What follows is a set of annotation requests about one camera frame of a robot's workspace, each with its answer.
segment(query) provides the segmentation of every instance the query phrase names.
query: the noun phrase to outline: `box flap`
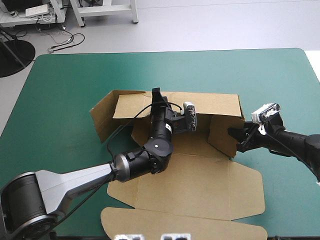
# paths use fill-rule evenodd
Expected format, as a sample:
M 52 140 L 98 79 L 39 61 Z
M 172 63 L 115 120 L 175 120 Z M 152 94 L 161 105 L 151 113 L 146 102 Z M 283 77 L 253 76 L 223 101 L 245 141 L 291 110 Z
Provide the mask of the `box flap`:
M 190 233 L 194 240 L 266 240 L 268 237 L 260 226 L 141 209 L 107 207 L 101 213 L 101 222 L 110 238 L 117 234 L 143 234 L 146 240 L 159 240 L 164 233 Z
M 111 182 L 107 191 L 136 209 L 179 216 L 234 220 L 263 213 L 261 174 L 223 156 L 175 153 L 166 171 Z
M 200 93 L 200 92 L 161 92 L 169 102 L 183 106 L 184 102 L 192 102 L 198 114 L 215 114 L 241 117 L 242 112 L 239 98 L 236 94 Z M 152 94 L 150 91 L 120 95 L 116 105 L 114 118 L 133 118 L 141 109 L 151 104 Z M 150 114 L 150 109 L 144 111 L 139 117 L 143 118 Z
M 228 134 L 228 128 L 242 129 L 245 120 L 237 116 L 213 115 L 210 123 L 208 143 L 227 156 L 234 158 L 237 152 L 237 140 Z
M 120 121 L 113 119 L 119 95 L 143 93 L 145 91 L 113 90 L 90 110 L 96 133 L 101 142 L 104 142 L 121 124 Z

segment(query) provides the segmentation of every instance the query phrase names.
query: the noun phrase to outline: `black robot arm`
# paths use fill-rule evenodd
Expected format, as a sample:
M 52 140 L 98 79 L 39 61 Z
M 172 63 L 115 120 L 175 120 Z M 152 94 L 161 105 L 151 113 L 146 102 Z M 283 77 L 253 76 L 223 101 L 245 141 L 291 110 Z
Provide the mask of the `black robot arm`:
M 320 134 L 286 131 L 279 112 L 278 104 L 269 103 L 253 112 L 252 121 L 246 121 L 243 128 L 229 128 L 229 135 L 238 141 L 237 150 L 244 153 L 262 147 L 272 154 L 295 157 L 320 182 Z
M 143 147 L 117 154 L 111 163 L 63 174 L 40 170 L 15 177 L 0 192 L 0 240 L 37 240 L 78 208 L 68 213 L 77 196 L 90 190 L 93 194 L 111 181 L 126 182 L 164 171 L 173 152 L 172 134 L 193 132 L 197 126 L 192 103 L 185 102 L 180 113 L 171 104 L 154 88 L 148 141 Z

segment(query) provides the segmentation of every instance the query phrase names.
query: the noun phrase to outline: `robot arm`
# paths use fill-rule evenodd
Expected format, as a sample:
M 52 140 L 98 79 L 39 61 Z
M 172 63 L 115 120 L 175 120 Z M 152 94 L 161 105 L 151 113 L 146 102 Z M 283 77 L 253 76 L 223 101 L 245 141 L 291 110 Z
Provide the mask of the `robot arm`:
M 66 216 L 72 199 L 115 180 L 126 182 L 164 171 L 173 152 L 174 133 L 194 132 L 195 106 L 172 110 L 159 88 L 152 90 L 151 127 L 143 147 L 115 156 L 111 163 L 58 174 L 47 170 L 15 177 L 0 192 L 0 240 L 38 239 Z
M 244 153 L 263 147 L 272 154 L 295 157 L 320 182 L 320 134 L 286 131 L 279 112 L 278 104 L 265 104 L 252 113 L 252 121 L 245 122 L 243 128 L 229 128 L 229 135 L 238 141 L 237 150 Z

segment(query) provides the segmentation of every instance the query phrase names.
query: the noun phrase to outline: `black round base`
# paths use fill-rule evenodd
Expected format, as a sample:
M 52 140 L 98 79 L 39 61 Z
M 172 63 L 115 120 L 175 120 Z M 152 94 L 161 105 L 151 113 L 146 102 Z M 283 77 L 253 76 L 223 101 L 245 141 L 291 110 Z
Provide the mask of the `black round base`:
M 34 46 L 24 40 L 10 40 L 5 44 L 14 52 L 14 54 L 28 66 L 36 55 Z M 24 67 L 16 60 L 16 58 L 0 43 L 0 78 L 16 74 L 23 70 Z

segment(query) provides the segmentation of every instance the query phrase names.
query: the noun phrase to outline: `open cardboard box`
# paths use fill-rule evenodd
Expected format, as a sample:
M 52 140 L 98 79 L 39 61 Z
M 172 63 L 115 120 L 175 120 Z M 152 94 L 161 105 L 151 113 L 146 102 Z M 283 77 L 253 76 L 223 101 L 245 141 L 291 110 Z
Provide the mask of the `open cardboard box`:
M 267 239 L 260 226 L 232 222 L 265 211 L 261 174 L 230 160 L 236 141 L 227 129 L 244 124 L 238 95 L 162 95 L 180 106 L 187 101 L 195 105 L 197 131 L 172 137 L 174 151 L 164 172 L 109 184 L 110 196 L 135 209 L 105 208 L 101 213 L 105 232 L 111 238 L 143 234 L 146 240 L 159 240 L 163 233 L 190 233 L 194 240 Z M 151 100 L 149 91 L 111 91 L 90 111 L 100 140 L 104 142 Z M 148 138 L 149 114 L 146 110 L 134 122 L 131 136 L 139 145 Z

